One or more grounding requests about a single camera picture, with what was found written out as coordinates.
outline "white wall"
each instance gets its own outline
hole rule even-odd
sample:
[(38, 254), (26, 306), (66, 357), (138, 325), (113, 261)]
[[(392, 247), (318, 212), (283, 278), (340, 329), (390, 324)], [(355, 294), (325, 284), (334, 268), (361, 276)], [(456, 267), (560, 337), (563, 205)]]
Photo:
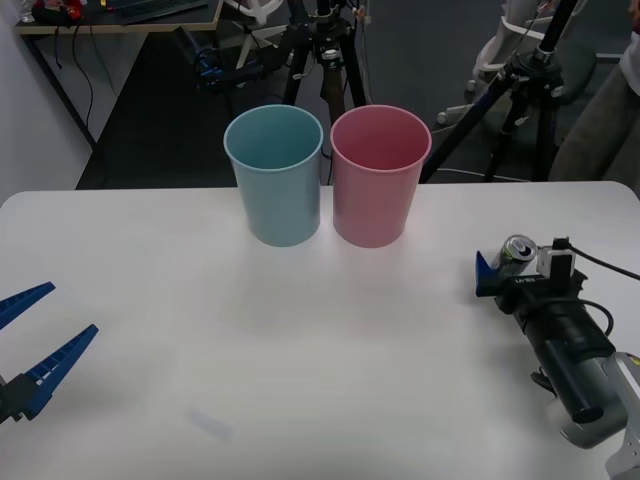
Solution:
[[(0, 0), (0, 205), (26, 190), (72, 190), (91, 149), (22, 40), (14, 34), (17, 15), (11, 0)], [(116, 91), (119, 92), (144, 42), (144, 36), (96, 35)], [(89, 104), (86, 80), (71, 57), (71, 36), (60, 35), (55, 66), (53, 36), (40, 47), (60, 83), (84, 118)], [(88, 36), (78, 36), (76, 52), (94, 87), (90, 130), (94, 138), (109, 118), (115, 96), (95, 57)]]

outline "soda can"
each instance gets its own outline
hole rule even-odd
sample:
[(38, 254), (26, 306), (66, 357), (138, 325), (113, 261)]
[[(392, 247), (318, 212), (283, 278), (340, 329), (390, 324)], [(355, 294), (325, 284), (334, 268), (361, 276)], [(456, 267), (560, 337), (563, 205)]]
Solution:
[(512, 235), (504, 242), (491, 268), (500, 278), (520, 275), (536, 258), (538, 247), (524, 235)]

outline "plastic cup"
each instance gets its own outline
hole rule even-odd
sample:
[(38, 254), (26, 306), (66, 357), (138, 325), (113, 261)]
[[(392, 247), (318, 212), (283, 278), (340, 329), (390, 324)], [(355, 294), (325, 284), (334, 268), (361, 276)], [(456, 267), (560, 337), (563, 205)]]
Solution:
[(338, 119), (331, 145), (336, 230), (360, 247), (393, 243), (404, 231), (431, 150), (429, 129), (400, 108), (368, 105)]
[(322, 139), (320, 122), (289, 105), (249, 110), (227, 127), (224, 148), (260, 241), (289, 247), (318, 229)]

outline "tripod leg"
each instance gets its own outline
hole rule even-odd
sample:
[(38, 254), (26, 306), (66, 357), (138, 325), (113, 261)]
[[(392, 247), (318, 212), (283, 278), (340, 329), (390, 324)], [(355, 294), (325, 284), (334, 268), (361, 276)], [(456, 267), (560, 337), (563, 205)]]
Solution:
[(358, 54), (355, 46), (355, 32), (352, 35), (343, 35), (339, 39), (340, 50), (342, 51), (342, 59), (344, 60), (344, 69), (347, 72), (347, 80), (349, 81), (349, 89), (351, 90), (351, 98), (355, 107), (363, 107), (367, 104), (367, 98), (364, 94), (364, 86), (362, 85), (362, 77), (360, 76), (360, 67), (358, 65)]
[(324, 70), (324, 99), (329, 105), (329, 117), (331, 125), (346, 111), (344, 106), (344, 93), (342, 91), (342, 71)]
[(296, 98), (298, 97), (298, 90), (300, 89), (301, 78), (294, 78), (296, 75), (304, 73), (304, 67), (307, 65), (307, 59), (309, 58), (309, 52), (311, 52), (311, 45), (303, 45), (294, 50), (293, 60), (291, 61), (291, 68), (289, 69), (289, 78), (287, 79), (287, 86), (284, 89), (284, 96), (282, 103), (286, 105), (295, 105)]
[(491, 107), (504, 95), (514, 80), (506, 75), (502, 78), (496, 79), (489, 90), (478, 100), (471, 110), (458, 122), (458, 126), (449, 134), (449, 136), (442, 142), (440, 148), (438, 148), (430, 158), (424, 163), (422, 173), (420, 174), (420, 183), (427, 183), (427, 181), (433, 176), (434, 173), (442, 166), (447, 160), (449, 155), (456, 149), (456, 147), (464, 140), (464, 137), (475, 127), (482, 117), (489, 111)]
[(546, 182), (556, 155), (556, 116), (557, 107), (553, 99), (543, 99), (540, 106), (538, 123), (538, 142), (536, 144), (536, 161), (533, 166), (533, 181)]
[(498, 132), (498, 137), (496, 138), (493, 150), (491, 151), (491, 163), (489, 164), (489, 168), (487, 168), (487, 171), (484, 174), (485, 182), (491, 182), (493, 180), (493, 177), (498, 171), (498, 168), (507, 155), (509, 145), (511, 145), (511, 141), (513, 140), (513, 134), (518, 129), (518, 120), (524, 117), (527, 113), (529, 102), (524, 97), (524, 95), (522, 95), (522, 93), (513, 92), (513, 95), (511, 95), (511, 99), (513, 100), (513, 105), (511, 106), (511, 110), (509, 110), (509, 113), (507, 114), (504, 125), (502, 125), (502, 128)]

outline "blue cup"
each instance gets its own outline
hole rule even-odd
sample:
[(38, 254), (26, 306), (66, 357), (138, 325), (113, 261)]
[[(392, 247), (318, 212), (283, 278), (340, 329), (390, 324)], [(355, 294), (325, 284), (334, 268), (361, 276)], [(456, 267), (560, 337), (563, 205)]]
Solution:
[(224, 148), (258, 240), (290, 247), (318, 229), (322, 139), (316, 117), (289, 105), (254, 108), (227, 127)]

